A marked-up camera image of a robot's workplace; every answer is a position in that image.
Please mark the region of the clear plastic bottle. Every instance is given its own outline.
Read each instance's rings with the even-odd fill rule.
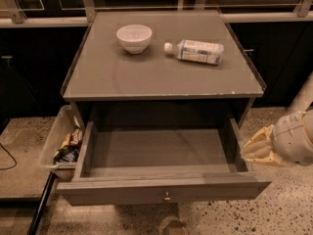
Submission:
[[[174,55],[179,60],[219,65],[222,60],[224,46],[217,43],[183,39],[174,45],[165,43],[164,52]]]

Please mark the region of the gray tabletop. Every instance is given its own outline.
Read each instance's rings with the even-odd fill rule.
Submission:
[[[127,53],[116,38],[126,24],[153,30],[149,47]],[[219,66],[179,61],[165,42],[192,39],[224,45]],[[263,90],[217,12],[97,13],[64,98],[68,101],[260,97]]]

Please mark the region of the drawer knob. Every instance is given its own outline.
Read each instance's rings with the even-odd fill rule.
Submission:
[[[163,198],[163,201],[165,202],[165,203],[171,203],[171,198],[169,197],[169,194],[168,194],[168,192],[165,192],[165,197]]]

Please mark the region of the speckled floor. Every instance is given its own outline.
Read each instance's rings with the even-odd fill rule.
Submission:
[[[241,128],[244,140],[285,113],[282,108],[251,109]],[[27,165],[27,169],[19,170],[18,166],[12,171],[1,171],[0,195],[15,195],[14,191],[23,196],[35,195],[43,188],[47,171],[38,168],[36,153],[40,152],[52,122],[52,117],[11,121],[0,141],[17,156],[19,166]],[[27,131],[36,124],[32,131]],[[23,160],[31,153],[34,153],[32,165],[25,164]],[[256,173],[271,177],[273,182],[256,200],[250,201],[71,207],[54,191],[37,234],[157,235],[173,220],[180,220],[190,235],[313,234],[313,166],[277,168],[254,164],[253,167]],[[32,212],[22,207],[16,210],[0,207],[0,234],[25,234]]]

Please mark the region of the gray plastic container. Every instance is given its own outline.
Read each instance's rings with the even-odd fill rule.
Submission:
[[[69,180],[72,178],[76,163],[54,164],[53,158],[57,150],[61,148],[67,134],[74,130],[74,112],[71,106],[62,106],[43,146],[40,160],[41,165],[53,171],[62,180]]]

